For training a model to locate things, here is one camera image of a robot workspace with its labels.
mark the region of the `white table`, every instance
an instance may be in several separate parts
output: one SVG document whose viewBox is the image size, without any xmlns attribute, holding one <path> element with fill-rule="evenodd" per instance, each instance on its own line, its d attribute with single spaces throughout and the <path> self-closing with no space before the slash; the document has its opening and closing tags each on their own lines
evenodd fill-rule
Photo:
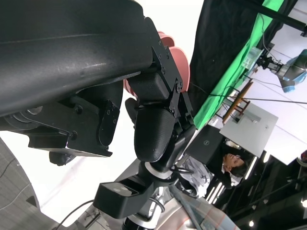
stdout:
<svg viewBox="0 0 307 230">
<path fill-rule="evenodd" d="M 151 17 L 157 30 L 174 38 L 190 62 L 194 49 L 197 22 L 203 0 L 137 0 L 144 15 Z M 135 159 L 133 124 L 124 102 L 112 144 L 110 158 L 77 157 L 65 166 L 49 162 L 48 152 L 28 148 L 27 136 L 0 132 L 0 137 L 13 152 L 32 183 L 42 213 L 61 222 L 78 205 L 94 199 L 99 183 L 114 181 Z M 64 226 L 71 225 L 89 205 L 80 208 Z"/>
</svg>

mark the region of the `cable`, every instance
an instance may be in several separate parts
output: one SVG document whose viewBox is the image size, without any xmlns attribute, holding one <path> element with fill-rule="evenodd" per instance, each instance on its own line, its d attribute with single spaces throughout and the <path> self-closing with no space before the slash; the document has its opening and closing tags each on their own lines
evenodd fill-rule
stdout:
<svg viewBox="0 0 307 230">
<path fill-rule="evenodd" d="M 194 85 L 195 87 L 202 90 L 204 93 L 208 94 L 205 90 L 203 90 L 201 87 Z M 275 99 L 261 99 L 261 98 L 246 98 L 246 97 L 235 97 L 235 96 L 227 96 L 227 95 L 215 95 L 215 94 L 208 94 L 210 96 L 215 97 L 230 97 L 230 98 L 239 98 L 244 100 L 250 100 L 250 101 L 266 101 L 266 102 L 284 102 L 284 103 L 295 103 L 295 104 L 307 104 L 307 102 L 297 102 L 297 101 L 285 101 L 285 100 L 275 100 Z"/>
<path fill-rule="evenodd" d="M 179 173 L 179 174 L 188 174 L 188 175 L 194 174 L 194 171 L 191 169 L 179 168 L 177 166 L 175 166 L 174 169 L 171 168 L 170 171 L 174 173 Z"/>
<path fill-rule="evenodd" d="M 71 216 L 72 213 L 74 213 L 74 212 L 77 211 L 79 208 L 83 207 L 84 205 L 87 205 L 87 204 L 92 203 L 92 202 L 94 202 L 94 200 L 86 201 L 85 203 L 83 203 L 83 204 L 81 204 L 80 206 L 76 207 L 70 214 L 68 214 L 68 215 L 64 218 L 64 220 L 62 220 L 62 222 L 61 222 L 61 223 L 57 226 L 57 228 L 54 229 L 54 230 L 59 230 L 59 228 L 61 227 L 61 225 L 65 222 L 65 220 L 67 220 L 68 217 Z"/>
<path fill-rule="evenodd" d="M 160 201 L 158 201 L 156 198 L 150 197 L 149 200 L 155 202 L 160 208 L 162 212 L 165 212 L 165 207 L 163 204 L 161 204 Z"/>
<path fill-rule="evenodd" d="M 89 214 L 87 211 L 85 211 L 97 224 L 99 224 L 103 229 L 105 229 L 105 230 L 107 230 L 101 223 L 99 223 L 96 219 L 94 219 L 93 217 L 92 217 L 92 215 L 91 214 Z"/>
<path fill-rule="evenodd" d="M 0 175 L 0 178 L 4 175 L 5 171 L 8 169 L 9 165 L 14 161 L 16 160 L 16 158 L 14 158 L 13 160 L 11 160 L 8 165 L 5 167 L 4 171 L 2 172 L 2 174 Z"/>
<path fill-rule="evenodd" d="M 272 57 L 276 60 L 276 61 L 278 61 L 278 63 L 280 63 L 280 60 L 277 60 L 277 58 L 269 51 L 269 49 L 265 46 L 265 42 L 264 42 L 264 40 L 265 40 L 265 37 L 264 37 L 264 18 L 263 18 L 263 15 L 260 13 L 259 14 L 260 15 L 260 17 L 261 17 L 261 19 L 262 19 L 262 21 L 263 21 L 263 24 L 262 24 L 262 43 L 263 43 L 263 46 L 264 46 L 264 48 L 269 52 L 269 54 L 271 54 L 272 55 Z"/>
<path fill-rule="evenodd" d="M 24 187 L 24 188 L 19 192 L 19 194 L 15 197 L 15 199 L 14 199 L 12 202 L 10 202 L 8 205 L 6 205 L 6 206 L 0 208 L 0 211 L 6 209 L 8 206 L 10 206 L 12 203 L 14 203 L 14 201 L 19 197 L 19 195 L 20 195 L 29 185 L 30 185 L 30 184 L 28 184 L 26 187 Z"/>
<path fill-rule="evenodd" d="M 264 84 L 275 85 L 275 86 L 277 86 L 277 87 L 279 87 L 279 88 L 282 88 L 280 85 L 277 85 L 277 84 L 274 84 L 274 83 L 265 82 L 265 81 L 261 81 L 261 80 L 258 80 L 257 78 L 251 78 L 251 77 L 249 77 L 248 75 L 245 75 L 245 74 L 243 74 L 243 75 L 244 75 L 245 77 L 249 78 L 249 79 L 253 79 L 253 80 L 262 82 L 262 83 L 264 83 Z"/>
<path fill-rule="evenodd" d="M 222 106 L 225 108 L 225 110 L 228 110 L 228 109 L 229 109 L 229 108 L 227 108 L 227 107 L 224 105 L 224 103 L 222 103 Z M 236 119 L 232 114 L 230 114 L 230 116 L 231 116 L 232 119 L 234 119 L 234 120 Z"/>
</svg>

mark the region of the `pink object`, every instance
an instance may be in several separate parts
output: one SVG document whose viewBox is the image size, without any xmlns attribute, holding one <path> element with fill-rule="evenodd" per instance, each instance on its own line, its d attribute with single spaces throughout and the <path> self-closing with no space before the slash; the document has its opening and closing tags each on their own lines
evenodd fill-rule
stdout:
<svg viewBox="0 0 307 230">
<path fill-rule="evenodd" d="M 174 39 L 171 36 L 168 36 L 161 31 L 158 31 L 158 34 L 164 46 L 168 46 L 168 47 L 175 46 Z"/>
<path fill-rule="evenodd" d="M 161 38 L 163 45 L 169 47 L 169 50 L 181 75 L 183 81 L 183 87 L 181 92 L 188 91 L 190 82 L 190 66 L 185 53 L 182 51 L 182 49 L 175 47 L 174 39 L 171 36 L 168 36 L 161 31 L 158 31 L 158 34 Z M 124 80 L 124 88 L 133 96 L 137 97 L 133 89 L 129 86 L 128 81 L 126 79 Z"/>
<path fill-rule="evenodd" d="M 186 92 L 188 91 L 190 83 L 190 66 L 188 59 L 183 50 L 178 47 L 170 47 L 169 50 L 171 51 L 175 64 L 182 78 L 183 87 L 181 92 Z"/>
</svg>

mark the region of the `screw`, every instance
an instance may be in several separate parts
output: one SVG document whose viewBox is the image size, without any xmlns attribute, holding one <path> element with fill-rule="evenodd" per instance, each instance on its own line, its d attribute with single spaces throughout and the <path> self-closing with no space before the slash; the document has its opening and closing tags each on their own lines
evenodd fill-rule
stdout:
<svg viewBox="0 0 307 230">
<path fill-rule="evenodd" d="M 83 109 L 82 109 L 82 107 L 81 106 L 77 106 L 76 108 L 75 108 L 75 111 L 76 111 L 76 114 L 81 114 L 82 113 L 82 111 L 83 111 Z"/>
<path fill-rule="evenodd" d="M 77 139 L 77 132 L 76 131 L 72 131 L 71 133 L 69 133 L 69 138 L 72 139 L 72 140 L 75 140 Z"/>
<path fill-rule="evenodd" d="M 179 86 L 179 84 L 176 84 L 176 92 L 177 92 L 177 93 L 180 92 L 180 86 Z"/>
<path fill-rule="evenodd" d="M 32 115 L 37 115 L 37 114 L 39 114 L 42 110 L 43 110 L 43 107 L 40 106 L 40 107 L 37 107 L 37 108 L 28 109 L 27 112 L 28 112 L 29 114 L 32 114 Z"/>
</svg>

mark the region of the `laptop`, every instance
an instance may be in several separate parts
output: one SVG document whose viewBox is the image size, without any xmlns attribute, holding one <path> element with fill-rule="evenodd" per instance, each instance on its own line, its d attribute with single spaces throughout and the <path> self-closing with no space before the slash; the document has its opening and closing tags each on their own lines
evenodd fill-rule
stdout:
<svg viewBox="0 0 307 230">
<path fill-rule="evenodd" d="M 186 149 L 185 154 L 203 164 L 208 164 L 224 139 L 220 129 L 206 125 Z"/>
</svg>

